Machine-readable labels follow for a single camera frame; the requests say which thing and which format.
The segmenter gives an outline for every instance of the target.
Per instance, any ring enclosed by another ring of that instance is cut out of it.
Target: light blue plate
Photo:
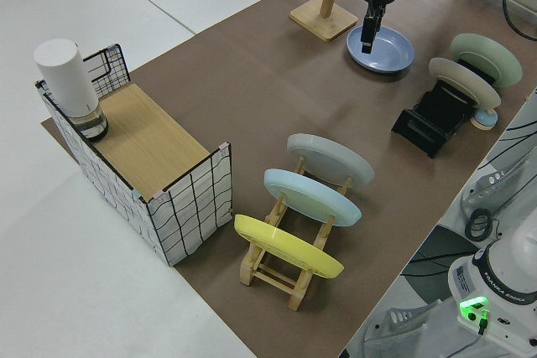
[[[305,176],[282,169],[267,169],[265,188],[284,204],[313,220],[327,222],[333,215],[334,226],[353,226],[362,217],[360,209],[334,189]]]
[[[381,27],[373,42],[371,54],[362,53],[361,36],[362,27],[356,27],[347,36],[349,53],[360,66],[377,73],[397,73],[412,64],[414,48],[397,31]]]

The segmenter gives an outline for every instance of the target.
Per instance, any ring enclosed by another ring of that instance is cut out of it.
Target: brown table covering
[[[263,0],[132,73],[206,148],[232,144],[236,213],[262,220],[270,212],[274,199],[263,187],[263,173],[294,168],[286,152],[293,133],[339,142],[376,171],[367,188],[347,193],[362,219],[334,228],[326,244],[345,270],[332,280],[313,278],[298,312],[286,307],[288,295],[277,288],[258,279],[250,287],[239,283],[248,243],[232,223],[176,266],[259,357],[338,356],[537,83],[536,45],[508,28],[501,0],[389,5],[383,25],[405,35],[415,51],[414,63],[397,75],[357,65],[347,52],[347,33],[325,43],[291,21],[289,12],[307,1]],[[365,14],[363,0],[336,3],[359,21]],[[514,20],[535,35],[534,16],[514,12]],[[431,159],[391,128],[405,107],[432,89],[429,60],[450,59],[450,42],[460,33],[482,34],[509,48],[524,78],[501,91],[493,130],[467,122]],[[293,211],[281,227],[308,241],[319,228]]]

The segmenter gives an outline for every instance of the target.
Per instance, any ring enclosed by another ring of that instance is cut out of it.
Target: black base stand
[[[468,119],[475,102],[438,80],[414,109],[405,109],[392,127],[433,158],[457,128]]]

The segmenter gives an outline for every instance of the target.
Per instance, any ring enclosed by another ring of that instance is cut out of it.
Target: wooden block
[[[310,0],[291,11],[289,16],[323,41],[332,41],[358,21],[355,15],[337,4],[333,4],[328,17],[322,17],[322,6],[323,0]]]
[[[209,155],[134,83],[100,105],[109,129],[95,147],[146,200]]]

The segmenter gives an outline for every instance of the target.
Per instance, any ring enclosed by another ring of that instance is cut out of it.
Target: wire grid panel
[[[232,218],[231,146],[224,145],[148,204],[170,265]]]
[[[99,97],[130,81],[117,44],[84,63]],[[59,109],[44,80],[36,87],[86,177],[166,264],[172,266],[193,253],[232,218],[230,144],[223,144],[147,202]]]
[[[83,136],[72,127],[65,115],[59,112],[57,106],[44,93],[43,99],[82,172],[160,259],[168,263],[153,222],[147,214],[145,203],[133,192],[128,183],[95,153],[95,149],[88,145]]]

